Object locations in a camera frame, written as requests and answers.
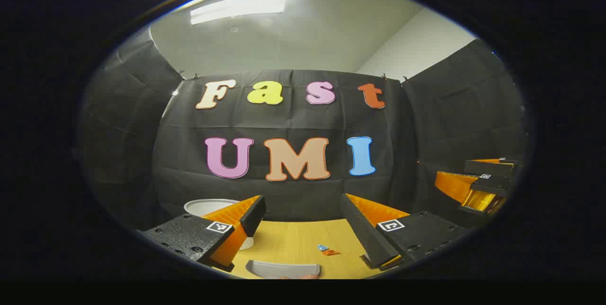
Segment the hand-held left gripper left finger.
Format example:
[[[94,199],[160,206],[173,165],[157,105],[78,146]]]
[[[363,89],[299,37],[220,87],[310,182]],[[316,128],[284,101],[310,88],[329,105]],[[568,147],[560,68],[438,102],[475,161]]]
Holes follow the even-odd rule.
[[[183,214],[141,233],[168,251],[231,272],[234,257],[265,214],[265,198],[257,195],[204,216]]]

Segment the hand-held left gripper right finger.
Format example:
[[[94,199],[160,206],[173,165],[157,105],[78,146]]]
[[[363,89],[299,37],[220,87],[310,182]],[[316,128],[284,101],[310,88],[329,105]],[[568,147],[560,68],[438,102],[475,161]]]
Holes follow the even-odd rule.
[[[342,195],[340,209],[364,248],[362,260],[371,269],[410,265],[448,248],[469,232],[430,212],[407,214],[351,194]]]

